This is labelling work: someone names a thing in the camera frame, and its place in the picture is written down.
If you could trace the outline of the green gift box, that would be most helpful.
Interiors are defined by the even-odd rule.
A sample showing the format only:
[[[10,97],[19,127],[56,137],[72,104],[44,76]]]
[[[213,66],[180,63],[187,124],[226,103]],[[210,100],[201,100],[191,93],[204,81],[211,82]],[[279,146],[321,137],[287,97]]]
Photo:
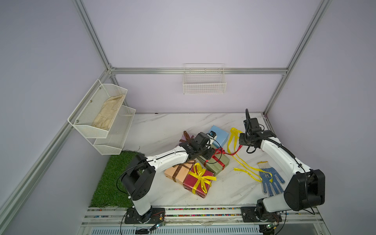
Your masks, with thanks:
[[[212,172],[214,176],[221,173],[230,163],[230,159],[223,154],[215,154],[210,159],[205,159],[202,156],[197,157],[197,161],[208,171]]]

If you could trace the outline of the light blue gift box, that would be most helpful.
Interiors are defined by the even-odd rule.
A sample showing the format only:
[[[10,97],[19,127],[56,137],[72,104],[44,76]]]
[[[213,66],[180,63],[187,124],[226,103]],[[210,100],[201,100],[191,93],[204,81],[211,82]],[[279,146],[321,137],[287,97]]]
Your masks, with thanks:
[[[216,134],[216,141],[213,142],[214,148],[224,147],[228,142],[229,133],[215,125],[211,127],[210,132],[211,131]]]

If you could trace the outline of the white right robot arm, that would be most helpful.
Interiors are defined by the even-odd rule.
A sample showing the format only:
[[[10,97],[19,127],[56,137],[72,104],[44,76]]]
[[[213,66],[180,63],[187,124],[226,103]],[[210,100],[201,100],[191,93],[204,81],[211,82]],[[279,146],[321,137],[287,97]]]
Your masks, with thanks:
[[[300,211],[325,202],[325,174],[313,170],[288,150],[270,130],[264,130],[257,118],[249,116],[244,120],[245,131],[240,134],[239,144],[247,148],[260,149],[268,154],[286,175],[283,178],[267,162],[260,162],[262,189],[268,196],[259,199],[249,211],[243,207],[244,220],[266,222],[281,221],[282,211]]]

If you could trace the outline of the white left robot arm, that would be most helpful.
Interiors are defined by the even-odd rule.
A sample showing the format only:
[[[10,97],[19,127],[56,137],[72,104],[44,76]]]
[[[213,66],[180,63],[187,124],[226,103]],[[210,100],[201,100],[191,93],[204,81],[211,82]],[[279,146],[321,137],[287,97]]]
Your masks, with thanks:
[[[172,150],[162,154],[148,157],[138,154],[134,157],[119,177],[133,203],[133,207],[126,212],[124,223],[149,223],[154,213],[162,212],[163,209],[153,209],[148,198],[155,174],[199,156],[211,158],[214,155],[214,141],[215,132],[200,132],[192,140],[179,143]]]

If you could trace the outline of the purple gift box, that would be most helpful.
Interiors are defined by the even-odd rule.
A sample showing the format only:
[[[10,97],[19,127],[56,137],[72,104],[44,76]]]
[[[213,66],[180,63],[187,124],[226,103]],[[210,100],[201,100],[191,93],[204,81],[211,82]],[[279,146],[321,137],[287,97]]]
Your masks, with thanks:
[[[184,131],[181,139],[179,140],[178,145],[182,143],[190,143],[193,139],[194,135],[190,135],[187,131]]]

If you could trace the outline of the brown ribbon on orange box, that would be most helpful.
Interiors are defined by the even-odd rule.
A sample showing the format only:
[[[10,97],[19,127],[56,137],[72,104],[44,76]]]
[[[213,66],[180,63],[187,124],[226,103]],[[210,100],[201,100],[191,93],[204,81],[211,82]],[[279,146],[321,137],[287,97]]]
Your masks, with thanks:
[[[179,164],[179,165],[177,166],[177,168],[176,168],[176,170],[175,170],[173,176],[172,176],[172,180],[173,180],[174,182],[178,182],[178,183],[179,183],[179,182],[183,182],[183,181],[185,180],[185,178],[186,178],[186,175],[187,175],[186,170],[183,170],[183,168],[184,168],[184,169],[187,169],[188,172],[189,172],[189,171],[191,170],[192,165],[194,165],[194,163],[195,163],[195,161],[189,161],[189,162],[184,163],[184,164]],[[177,179],[177,177],[178,177],[178,175],[180,174],[180,171],[181,171],[181,170],[183,170],[183,172],[184,172],[184,174],[185,174],[183,180],[179,180],[179,179]]]

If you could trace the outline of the orange gift box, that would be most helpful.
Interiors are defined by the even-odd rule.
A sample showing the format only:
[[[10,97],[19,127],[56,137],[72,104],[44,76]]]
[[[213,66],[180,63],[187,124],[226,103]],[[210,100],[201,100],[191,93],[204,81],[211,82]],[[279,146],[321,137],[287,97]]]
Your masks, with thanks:
[[[192,166],[195,164],[195,160],[188,161],[183,164],[174,165],[164,171],[165,177],[171,179],[172,181],[183,185],[188,173],[190,172]]]

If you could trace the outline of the yellow ribbon on red box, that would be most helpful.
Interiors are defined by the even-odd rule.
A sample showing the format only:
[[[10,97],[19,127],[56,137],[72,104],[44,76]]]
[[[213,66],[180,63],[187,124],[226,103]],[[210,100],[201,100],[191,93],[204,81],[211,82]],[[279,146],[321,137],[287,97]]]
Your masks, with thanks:
[[[206,195],[208,193],[208,189],[206,185],[209,187],[212,186],[212,181],[216,181],[216,177],[212,175],[205,175],[206,169],[202,168],[200,163],[195,163],[193,166],[193,172],[189,172],[189,175],[196,178],[197,181],[192,187],[192,193],[196,194],[199,186],[201,187],[201,191]]]

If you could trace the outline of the red gift box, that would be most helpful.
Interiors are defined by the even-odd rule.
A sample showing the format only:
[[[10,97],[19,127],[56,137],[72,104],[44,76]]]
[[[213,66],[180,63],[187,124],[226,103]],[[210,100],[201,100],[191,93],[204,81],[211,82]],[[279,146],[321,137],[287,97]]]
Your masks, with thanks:
[[[212,182],[216,180],[212,172],[203,168],[200,163],[195,163],[188,172],[183,187],[194,195],[206,198]]]

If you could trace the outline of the blue dotted work glove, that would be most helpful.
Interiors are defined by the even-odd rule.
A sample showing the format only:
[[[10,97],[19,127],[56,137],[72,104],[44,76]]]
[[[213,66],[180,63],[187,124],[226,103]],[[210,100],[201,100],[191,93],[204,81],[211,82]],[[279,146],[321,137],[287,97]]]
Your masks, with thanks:
[[[260,169],[259,176],[262,179],[262,191],[269,197],[284,193],[282,185],[285,180],[273,168],[268,161],[258,162],[258,167]]]

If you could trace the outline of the green artificial grass mat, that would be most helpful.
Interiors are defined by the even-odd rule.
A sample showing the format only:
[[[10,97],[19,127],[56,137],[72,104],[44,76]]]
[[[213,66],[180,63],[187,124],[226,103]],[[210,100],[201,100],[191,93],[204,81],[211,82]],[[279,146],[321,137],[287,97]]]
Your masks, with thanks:
[[[119,177],[138,154],[138,152],[126,150],[109,158],[97,189],[93,194],[90,207],[129,208],[133,206]]]

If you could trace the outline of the white two-tier mesh shelf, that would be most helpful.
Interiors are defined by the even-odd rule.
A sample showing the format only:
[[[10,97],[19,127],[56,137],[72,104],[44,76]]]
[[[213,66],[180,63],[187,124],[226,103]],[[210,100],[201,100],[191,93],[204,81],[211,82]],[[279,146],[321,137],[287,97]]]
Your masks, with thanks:
[[[97,80],[68,123],[101,155],[119,155],[136,110],[125,105],[128,90]]]

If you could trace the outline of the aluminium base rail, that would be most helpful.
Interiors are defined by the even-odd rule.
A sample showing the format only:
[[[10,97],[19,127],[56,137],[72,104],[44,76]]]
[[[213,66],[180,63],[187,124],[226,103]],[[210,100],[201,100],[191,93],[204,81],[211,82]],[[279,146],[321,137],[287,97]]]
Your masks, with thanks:
[[[250,206],[157,206],[148,223],[120,207],[89,208],[80,235],[329,235],[317,209],[282,211],[266,222]]]

